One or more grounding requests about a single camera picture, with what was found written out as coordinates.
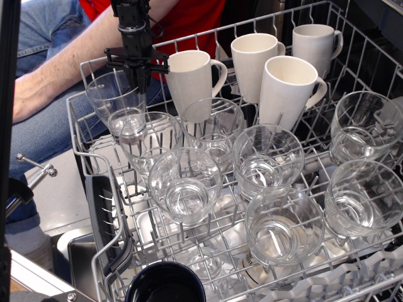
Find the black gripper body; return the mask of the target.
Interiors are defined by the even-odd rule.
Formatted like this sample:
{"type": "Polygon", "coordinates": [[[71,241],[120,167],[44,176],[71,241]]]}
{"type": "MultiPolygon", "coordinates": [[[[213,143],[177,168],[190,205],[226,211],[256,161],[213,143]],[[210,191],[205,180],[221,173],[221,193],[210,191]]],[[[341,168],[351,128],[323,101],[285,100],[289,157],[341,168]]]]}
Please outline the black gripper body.
{"type": "Polygon", "coordinates": [[[112,1],[113,15],[118,18],[122,47],[106,48],[107,64],[116,69],[133,71],[169,72],[169,55],[154,49],[156,37],[150,26],[148,1],[112,1]]]}

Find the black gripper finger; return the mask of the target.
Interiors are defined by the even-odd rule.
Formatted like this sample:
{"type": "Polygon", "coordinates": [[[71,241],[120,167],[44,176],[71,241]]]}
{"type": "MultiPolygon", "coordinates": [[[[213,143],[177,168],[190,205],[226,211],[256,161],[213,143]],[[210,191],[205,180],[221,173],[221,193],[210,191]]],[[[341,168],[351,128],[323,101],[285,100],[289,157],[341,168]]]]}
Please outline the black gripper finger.
{"type": "Polygon", "coordinates": [[[138,88],[137,69],[131,65],[125,64],[124,71],[131,89],[138,88]]]}
{"type": "Polygon", "coordinates": [[[145,94],[151,81],[151,69],[148,65],[140,66],[137,69],[137,82],[139,92],[145,94]]]}

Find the person's bare forearm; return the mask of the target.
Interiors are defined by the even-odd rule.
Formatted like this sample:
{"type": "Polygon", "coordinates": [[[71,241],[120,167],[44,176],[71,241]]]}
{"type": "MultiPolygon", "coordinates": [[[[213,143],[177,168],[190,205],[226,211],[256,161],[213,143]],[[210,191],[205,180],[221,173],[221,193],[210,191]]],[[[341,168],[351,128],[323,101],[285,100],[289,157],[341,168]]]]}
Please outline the person's bare forearm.
{"type": "Polygon", "coordinates": [[[118,18],[108,7],[77,38],[35,71],[43,85],[41,91],[50,98],[58,96],[81,80],[80,63],[102,57],[106,48],[122,46],[118,18]]]}

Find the person's bare hand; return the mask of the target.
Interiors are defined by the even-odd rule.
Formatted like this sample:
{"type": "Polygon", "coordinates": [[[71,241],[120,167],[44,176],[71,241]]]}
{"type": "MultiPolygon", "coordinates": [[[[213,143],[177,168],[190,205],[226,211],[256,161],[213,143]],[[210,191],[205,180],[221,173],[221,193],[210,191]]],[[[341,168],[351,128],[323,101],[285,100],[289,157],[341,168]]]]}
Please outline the person's bare hand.
{"type": "Polygon", "coordinates": [[[13,123],[22,122],[48,105],[54,98],[52,81],[40,70],[15,80],[13,123]]]}

